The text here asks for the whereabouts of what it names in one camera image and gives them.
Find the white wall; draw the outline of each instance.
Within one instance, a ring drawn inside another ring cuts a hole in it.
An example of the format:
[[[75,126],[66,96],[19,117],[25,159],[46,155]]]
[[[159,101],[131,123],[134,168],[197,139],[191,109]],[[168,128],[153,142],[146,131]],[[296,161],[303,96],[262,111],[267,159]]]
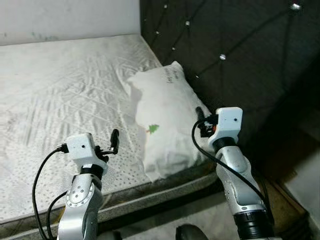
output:
[[[139,33],[139,0],[0,1],[0,45]]]
[[[320,149],[295,168],[297,176],[285,183],[320,228]]]

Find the quilted mattress surface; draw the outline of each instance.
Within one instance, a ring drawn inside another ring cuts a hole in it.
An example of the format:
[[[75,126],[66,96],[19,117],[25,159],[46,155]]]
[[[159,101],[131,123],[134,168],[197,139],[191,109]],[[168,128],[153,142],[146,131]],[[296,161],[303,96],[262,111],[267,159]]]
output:
[[[139,35],[1,46],[0,66],[0,223],[33,215],[37,170],[70,135],[90,132],[106,148],[119,129],[119,153],[102,178],[104,195],[149,182],[124,85],[137,71],[161,64]],[[40,211],[75,174],[67,154],[50,158],[36,189]]]

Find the floor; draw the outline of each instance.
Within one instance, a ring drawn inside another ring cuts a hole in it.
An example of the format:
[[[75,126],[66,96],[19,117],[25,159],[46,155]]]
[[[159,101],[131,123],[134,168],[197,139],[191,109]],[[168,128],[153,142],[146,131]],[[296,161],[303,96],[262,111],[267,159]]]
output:
[[[198,226],[210,240],[238,240],[223,192],[118,229],[125,240],[174,240],[176,228]]]

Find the white mattress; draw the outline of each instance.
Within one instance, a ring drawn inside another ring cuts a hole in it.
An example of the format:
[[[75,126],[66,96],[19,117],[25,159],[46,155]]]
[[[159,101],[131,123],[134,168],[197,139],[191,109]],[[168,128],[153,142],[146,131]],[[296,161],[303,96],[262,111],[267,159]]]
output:
[[[120,147],[108,162],[102,193],[149,182],[143,146],[124,82],[161,64],[138,35],[0,47],[0,223],[33,214],[32,184],[44,157],[70,135],[91,132],[97,145]],[[54,155],[37,185],[40,211],[71,186],[77,169]]]

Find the white pillow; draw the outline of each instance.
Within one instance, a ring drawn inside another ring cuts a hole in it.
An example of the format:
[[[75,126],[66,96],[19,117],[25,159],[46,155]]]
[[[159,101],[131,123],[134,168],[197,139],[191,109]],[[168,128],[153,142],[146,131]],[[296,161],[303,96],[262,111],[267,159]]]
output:
[[[135,91],[141,92],[135,120],[146,132],[143,166],[150,180],[166,178],[203,161],[191,131],[197,121],[196,107],[205,115],[210,112],[187,83],[181,65],[175,61],[138,72],[128,82],[132,99],[137,98]],[[204,145],[207,139],[200,139],[198,128],[195,134],[197,142]]]

